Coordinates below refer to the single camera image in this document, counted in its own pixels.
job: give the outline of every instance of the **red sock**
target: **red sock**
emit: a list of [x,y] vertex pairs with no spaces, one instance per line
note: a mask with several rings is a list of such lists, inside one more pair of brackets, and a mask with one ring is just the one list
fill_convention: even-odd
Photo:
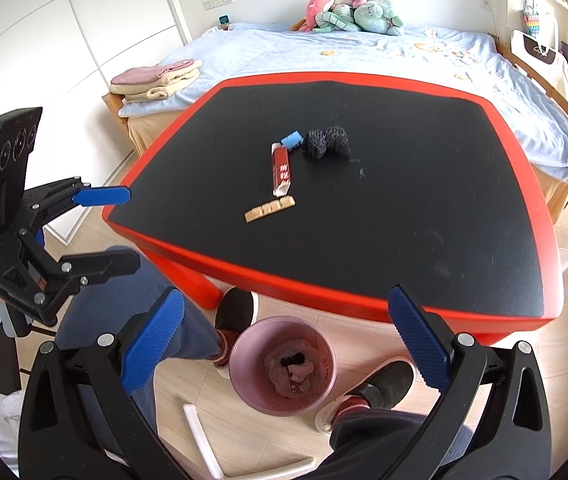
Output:
[[222,348],[219,351],[219,354],[210,360],[213,361],[215,366],[222,367],[228,364],[228,358],[231,355],[231,348],[233,348],[239,334],[232,330],[216,330],[216,332],[219,335],[219,342]]
[[335,416],[333,417],[333,424],[337,422],[337,419],[342,416],[344,413],[355,412],[357,410],[369,410],[370,406],[368,402],[366,402],[363,397],[359,396],[352,396],[350,399],[345,400],[343,403],[340,404],[340,407],[337,408],[335,412]]

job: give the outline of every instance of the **bed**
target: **bed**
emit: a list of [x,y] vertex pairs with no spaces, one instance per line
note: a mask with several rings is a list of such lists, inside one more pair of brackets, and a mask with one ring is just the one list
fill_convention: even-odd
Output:
[[503,115],[557,222],[568,203],[568,102],[487,34],[429,27],[407,27],[405,32],[401,37],[311,34],[282,24],[239,23],[198,38],[160,62],[203,61],[200,78],[181,92],[151,103],[126,104],[115,94],[107,94],[104,101],[141,154],[187,107],[229,77],[297,71],[377,73],[457,88],[487,98]]

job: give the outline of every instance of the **light blue blanket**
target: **light blue blanket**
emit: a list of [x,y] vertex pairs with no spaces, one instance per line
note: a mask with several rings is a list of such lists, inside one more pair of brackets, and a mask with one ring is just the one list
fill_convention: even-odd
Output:
[[496,53],[488,35],[427,27],[407,27],[399,37],[287,29],[286,25],[236,24],[233,30],[198,38],[160,62],[201,59],[197,81],[168,99],[125,105],[120,116],[185,110],[217,83],[236,76],[312,71],[392,75],[485,97],[513,130],[528,160],[568,182],[565,114]]

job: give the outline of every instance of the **black tabletop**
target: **black tabletop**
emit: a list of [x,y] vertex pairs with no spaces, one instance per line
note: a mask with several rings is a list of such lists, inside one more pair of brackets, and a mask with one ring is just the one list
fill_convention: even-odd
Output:
[[[273,200],[270,146],[330,125],[350,157],[290,155],[296,205]],[[461,98],[320,81],[222,88],[161,147],[109,221],[249,269],[385,299],[542,316],[520,185],[484,109]]]

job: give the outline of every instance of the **blue pants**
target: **blue pants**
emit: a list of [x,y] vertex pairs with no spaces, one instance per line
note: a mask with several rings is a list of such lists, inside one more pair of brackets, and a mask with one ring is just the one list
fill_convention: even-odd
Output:
[[[170,286],[155,266],[142,257],[133,276],[111,278],[102,285],[88,286],[75,296],[59,325],[55,342],[61,349],[93,344],[105,332],[118,333],[128,319],[147,312]],[[206,317],[184,298],[184,319],[171,339],[162,360],[210,359],[221,350],[218,334]],[[87,415],[102,445],[121,454],[90,386],[80,386]],[[157,433],[153,377],[132,394],[142,414]],[[335,425],[330,455],[305,479],[379,478],[418,431],[424,416],[414,413],[367,410],[349,413]],[[444,462],[461,456],[472,432],[461,428]]]

